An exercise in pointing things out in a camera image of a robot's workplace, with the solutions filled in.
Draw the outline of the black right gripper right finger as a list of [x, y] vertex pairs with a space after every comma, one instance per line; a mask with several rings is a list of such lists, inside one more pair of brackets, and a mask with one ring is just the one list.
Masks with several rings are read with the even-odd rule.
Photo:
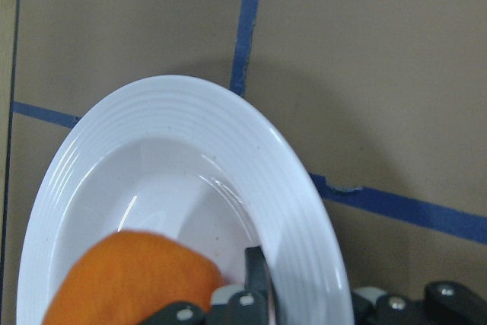
[[486, 300], [458, 282], [429, 282], [412, 300], [381, 288], [352, 291], [356, 324], [485, 324]]

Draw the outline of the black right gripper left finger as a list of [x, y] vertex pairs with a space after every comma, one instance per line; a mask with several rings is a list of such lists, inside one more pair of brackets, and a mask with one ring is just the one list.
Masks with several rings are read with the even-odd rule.
[[194, 303], [169, 304], [144, 320], [145, 324], [269, 325], [278, 323], [277, 300], [266, 259], [260, 247], [244, 252], [244, 284], [225, 285], [215, 290], [207, 311]]

